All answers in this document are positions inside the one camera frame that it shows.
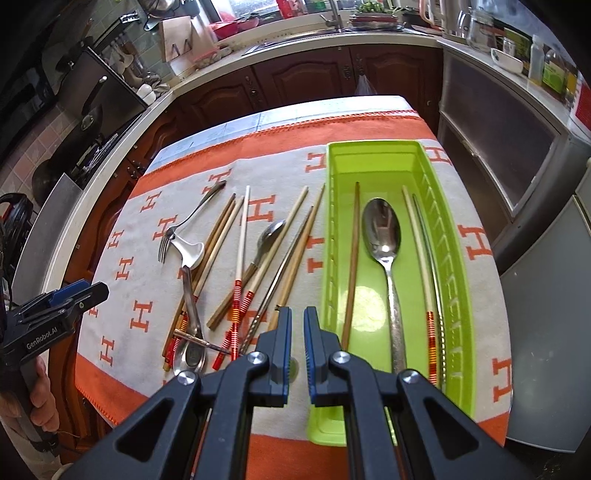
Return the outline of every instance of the faucet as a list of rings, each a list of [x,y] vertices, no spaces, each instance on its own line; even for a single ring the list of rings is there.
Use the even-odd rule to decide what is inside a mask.
[[[326,24],[327,27],[329,27],[329,28],[334,27],[337,32],[340,32],[343,30],[343,19],[339,15],[339,7],[336,4],[337,0],[329,0],[329,2],[330,2],[330,10],[332,11],[332,14],[333,14],[333,19],[328,20],[328,18],[326,18],[322,14],[320,14],[320,16],[322,17],[322,20],[324,20],[324,23]]]

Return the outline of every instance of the metal fork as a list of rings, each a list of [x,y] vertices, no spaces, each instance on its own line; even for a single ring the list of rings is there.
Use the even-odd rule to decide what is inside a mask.
[[[169,227],[166,232],[164,232],[163,237],[160,239],[160,247],[158,248],[158,261],[164,263],[164,259],[166,258],[166,252],[168,251],[168,246],[170,245],[170,241],[174,238],[174,232],[175,230],[180,227],[181,225],[185,224],[186,222],[189,221],[189,219],[195,215],[195,213],[197,212],[197,210],[199,210],[201,208],[201,206],[208,201],[211,197],[213,197],[217,192],[219,192],[220,190],[222,190],[224,187],[226,186],[226,180],[222,180],[217,182],[210,190],[209,192],[207,192],[205,194],[205,197],[203,197],[201,199],[201,202],[199,202],[199,205],[197,205],[197,207],[195,208],[194,211],[191,212],[191,215],[189,215],[187,218],[185,218],[185,220],[183,220],[180,223],[177,223],[176,225],[173,225],[171,227]]]

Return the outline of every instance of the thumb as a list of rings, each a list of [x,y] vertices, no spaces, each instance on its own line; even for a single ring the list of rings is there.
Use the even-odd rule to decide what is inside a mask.
[[[21,416],[18,402],[10,394],[0,394],[0,416],[13,419]]]

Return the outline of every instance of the orange and white tablecloth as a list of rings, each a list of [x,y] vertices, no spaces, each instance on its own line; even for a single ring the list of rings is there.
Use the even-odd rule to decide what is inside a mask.
[[[250,262],[255,255],[256,239],[268,222],[285,218],[301,188],[308,185],[310,193],[295,220],[295,225],[300,223],[325,181],[327,143],[411,139],[423,144],[433,162],[463,247],[476,350],[474,419],[499,443],[504,442],[511,401],[511,351],[492,252],[452,162],[424,121],[400,97],[371,101],[381,101],[387,107],[393,99],[398,107],[395,111],[353,113],[275,126],[185,156],[178,153],[182,146],[165,149],[169,158],[160,163],[157,159],[152,170],[138,181],[119,215],[94,278],[108,285],[109,298],[85,313],[80,331],[76,387],[105,418],[113,424],[120,423],[172,377],[171,372],[167,374],[162,369],[161,351],[182,297],[180,256],[170,249],[162,265],[157,261],[157,252],[164,231],[186,218],[210,186],[220,179],[228,181],[226,188],[179,233],[188,241],[205,241],[228,197],[233,192],[242,195],[249,184],[252,191],[245,262]],[[369,103],[364,98],[345,100],[355,103],[358,109],[359,105]],[[322,102],[308,105],[322,109]],[[302,106],[294,107],[297,108],[301,111]],[[228,123],[224,131],[232,135],[232,125],[247,119]],[[190,137],[190,143],[198,142],[199,135]],[[185,147],[188,140],[181,141]],[[292,356],[301,366],[300,373],[290,386],[285,408],[255,411],[249,478],[330,479],[347,475],[345,449],[312,445],[306,440],[310,400],[301,320],[306,306],[320,305],[323,218],[322,206],[289,302],[294,319]],[[233,285],[238,230],[235,222],[197,302],[202,322],[211,316]],[[277,269],[296,231],[292,227],[288,232],[267,277]],[[269,282],[270,278],[263,282],[252,302],[253,309]],[[221,344],[228,325],[221,325],[215,332],[206,329],[206,338]],[[211,365],[215,352],[208,355],[207,364]]]

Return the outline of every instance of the green plastic basket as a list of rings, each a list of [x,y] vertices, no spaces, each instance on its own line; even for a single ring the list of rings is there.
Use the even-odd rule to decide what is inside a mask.
[[[400,298],[407,365],[428,376],[426,307],[418,255],[402,186],[419,199],[434,248],[444,310],[447,376],[445,393],[466,414],[475,403],[475,349],[472,307],[456,226],[431,161],[417,141],[375,140],[328,145],[329,205],[320,327],[342,333],[345,316],[355,182],[361,190],[361,213],[373,198],[387,200],[400,221],[401,245],[394,262]],[[386,279],[363,240],[359,262],[349,351],[374,368],[391,371]],[[341,407],[312,408],[308,438],[321,445],[344,446]]]

